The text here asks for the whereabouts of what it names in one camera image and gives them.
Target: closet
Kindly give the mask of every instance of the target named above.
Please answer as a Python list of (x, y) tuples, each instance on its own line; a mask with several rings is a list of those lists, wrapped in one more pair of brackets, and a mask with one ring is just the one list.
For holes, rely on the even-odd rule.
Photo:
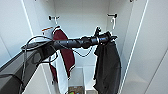
[[(118, 94), (167, 94), (167, 0), (1, 0), (0, 67), (21, 51), (31, 37), (52, 38), (60, 26), (69, 39), (112, 32), (121, 60)], [(75, 68), (69, 86), (95, 91), (96, 46), (87, 57), (74, 53)], [(87, 54), (89, 49), (75, 49)], [(40, 64), (23, 94), (59, 94), (48, 64)]]

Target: black cable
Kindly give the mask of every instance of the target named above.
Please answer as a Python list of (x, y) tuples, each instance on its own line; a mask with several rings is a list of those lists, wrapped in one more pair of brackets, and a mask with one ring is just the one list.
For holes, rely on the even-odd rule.
[(90, 48), (90, 50), (89, 50), (89, 52), (86, 54), (86, 55), (81, 55), (79, 52), (77, 52), (77, 51), (75, 51), (75, 50), (73, 50), (73, 49), (71, 49), (71, 48), (68, 48), (68, 47), (66, 47), (66, 46), (64, 46), (64, 45), (62, 45), (62, 44), (60, 44), (59, 42), (57, 42), (57, 41), (55, 41), (56, 43), (58, 43), (60, 46), (62, 46), (63, 48), (65, 48), (65, 49), (69, 49), (69, 50), (72, 50), (72, 51), (74, 51), (75, 53), (77, 53), (79, 56), (81, 56), (81, 57), (86, 57), (86, 56), (88, 56), (89, 54), (90, 54), (90, 52), (92, 51), (92, 48), (93, 48), (93, 46)]
[[(28, 44), (29, 42), (31, 42), (33, 39), (35, 38), (38, 38), (38, 37), (42, 37), (42, 38), (47, 38), (51, 41), (53, 41), (51, 38), (48, 38), (48, 37), (45, 37), (45, 36), (35, 36), (31, 39), (28, 40), (28, 42), (26, 43), (26, 46), (25, 46), (25, 50), (24, 50), (24, 62), (23, 62), (23, 71), (22, 71), (22, 77), (21, 77), (21, 81), (24, 82), (24, 75), (25, 75), (25, 68), (26, 68), (26, 61), (27, 61), (27, 47), (28, 47)], [(20, 85), (20, 90), (19, 90), (19, 94), (22, 93), (22, 91), (24, 91), (24, 83)]]
[[(33, 39), (38, 38), (38, 37), (47, 38), (47, 39), (53, 41), (53, 39), (48, 38), (48, 37), (45, 37), (45, 36), (35, 36), (35, 37), (33, 37), (33, 38), (31, 38), (31, 39), (28, 40), (28, 42), (27, 42), (26, 45), (25, 45), (25, 49), (24, 49), (24, 62), (23, 62), (23, 71), (22, 71), (22, 78), (21, 78), (21, 81), (22, 81), (22, 82), (24, 82), (24, 79), (23, 79), (23, 78), (24, 78), (24, 75), (25, 75), (25, 68), (26, 68), (26, 62), (27, 62), (27, 48), (28, 48), (28, 44), (29, 44), (29, 42), (31, 42)], [(73, 49), (71, 49), (71, 48), (67, 48), (66, 46), (60, 44), (60, 43), (57, 42), (57, 41), (56, 41), (56, 43), (58, 43), (60, 46), (62, 46), (62, 47), (65, 48), (65, 49), (69, 49), (69, 50), (74, 51), (75, 53), (77, 53), (77, 54), (78, 54), (79, 56), (81, 56), (81, 57), (86, 57), (86, 56), (88, 56), (88, 55), (90, 54), (92, 48), (93, 48), (93, 46), (92, 46), (91, 49), (89, 50), (89, 52), (88, 52), (86, 55), (81, 55), (79, 52), (77, 52), (77, 51), (75, 51), (75, 50), (73, 50)], [(24, 88), (25, 88), (25, 87), (24, 87), (24, 83), (23, 83), (23, 84), (20, 85), (19, 94), (21, 94), (22, 91), (24, 91)]]
[(54, 49), (54, 51), (56, 52), (55, 54), (55, 58), (53, 59), (53, 60), (51, 60), (51, 61), (49, 61), (49, 62), (39, 62), (39, 63), (51, 63), (51, 62), (54, 62), (56, 59), (57, 59), (57, 57), (58, 57), (58, 54), (57, 54), (57, 50), (54, 48), (54, 46), (52, 46), (52, 45), (50, 45), (53, 49)]

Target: wall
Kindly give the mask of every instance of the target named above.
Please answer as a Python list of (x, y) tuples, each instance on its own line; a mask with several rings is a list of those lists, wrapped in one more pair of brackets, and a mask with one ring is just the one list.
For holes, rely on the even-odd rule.
[[(55, 0), (56, 16), (60, 16), (58, 25), (68, 38), (93, 36), (97, 26), (106, 32), (109, 0)], [(75, 54), (76, 66), (95, 65), (94, 49), (88, 57)], [(78, 49), (87, 54), (88, 49)]]
[(119, 94), (167, 94), (167, 3), (134, 1), (121, 55), (128, 66)]
[(22, 3), (15, 0), (0, 1), (0, 12), (3, 14), (0, 15), (1, 52), (4, 52), (1, 56), (6, 57), (0, 66), (19, 53), (20, 47), (33, 35)]
[[(42, 29), (55, 26), (49, 15), (55, 15), (53, 0), (1, 0), (0, 1), (0, 67), (21, 51), (28, 39), (42, 35)], [(45, 32), (47, 37), (52, 30)], [(30, 80), (24, 94), (53, 94), (52, 75), (42, 64)]]

